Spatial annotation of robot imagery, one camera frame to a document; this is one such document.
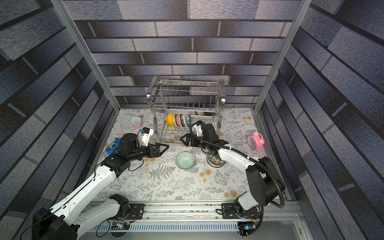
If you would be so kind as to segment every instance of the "wire rack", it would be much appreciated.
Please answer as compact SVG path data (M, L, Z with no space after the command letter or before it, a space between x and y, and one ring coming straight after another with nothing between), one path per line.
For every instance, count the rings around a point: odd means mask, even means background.
M214 116L197 116L197 115L191 115L192 122L196 122L197 120L203 121L205 124L212 123L212 125L215 127L217 125L217 122L215 121ZM163 127L161 129L160 134L160 142L167 142L167 143L182 143L180 141L180 137L184 136L185 134L189 133L189 127L177 127L177 126L171 126L169 125L165 120Z
M188 114L192 122L202 120L212 123L220 133L225 93L224 79L202 81L193 79L161 79L154 76L147 91L147 99L153 115L156 140L167 143L182 143L180 137L189 132L188 127L170 126L164 119L159 132L157 113Z

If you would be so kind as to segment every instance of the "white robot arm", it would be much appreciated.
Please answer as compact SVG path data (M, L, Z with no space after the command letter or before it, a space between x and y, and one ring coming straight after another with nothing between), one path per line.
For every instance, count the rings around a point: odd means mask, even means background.
M143 161L145 157L160 157L169 148L168 145L161 143L148 144L149 136L153 133L152 129L144 127L141 133L144 136L142 146L137 135L133 133L127 133L121 139L115 140L115 144L109 149L110 155L95 168L88 179L49 210L44 208L38 210L33 216L32 239L77 240L105 219L111 217L123 219L130 214L136 218L128 199L119 194L114 194L99 206L80 213L105 186L129 169L131 161Z

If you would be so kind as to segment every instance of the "brick wallpaper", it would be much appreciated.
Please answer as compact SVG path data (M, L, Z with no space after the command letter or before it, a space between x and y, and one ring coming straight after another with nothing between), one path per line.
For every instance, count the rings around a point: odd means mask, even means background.
M0 238L11 240L85 180L116 112L49 0L0 9Z
M112 92L121 96L117 99L123 108L148 107L143 88L153 75L224 78L231 87L226 88L226 107L252 107L300 4L299 0L64 2Z
M260 111L316 240L384 236L383 10L313 0Z

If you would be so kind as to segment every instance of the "alarm clock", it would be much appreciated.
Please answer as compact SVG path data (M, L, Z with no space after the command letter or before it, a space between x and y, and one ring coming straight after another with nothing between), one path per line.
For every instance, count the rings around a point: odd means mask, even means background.
M264 142L265 141L263 136L258 131L254 132L247 138L248 146L252 149L253 152L262 149Z

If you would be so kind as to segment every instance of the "floral tablecloth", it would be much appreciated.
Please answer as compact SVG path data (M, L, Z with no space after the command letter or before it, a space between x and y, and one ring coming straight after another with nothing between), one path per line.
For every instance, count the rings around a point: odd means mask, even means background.
M108 137L106 146L116 137L125 133L137 133L131 124L131 118L140 116L144 127L153 128L152 113L149 109L122 109ZM228 141L236 149L251 156L265 156L264 149L253 153L246 140L256 130L251 110L228 108L224 110L220 138ZM154 136L150 143L155 143ZM176 165L176 157L181 152L189 151L195 157L195 164L188 170ZM107 154L103 151L99 162ZM141 162L133 161L130 169ZM220 168L207 163L206 154L200 148L175 146L158 158L145 158L144 164L136 171L125 171L115 181L106 186L93 201L105 201L113 194L120 194L132 201L145 200L222 200L235 199L248 191L246 174L229 162Z

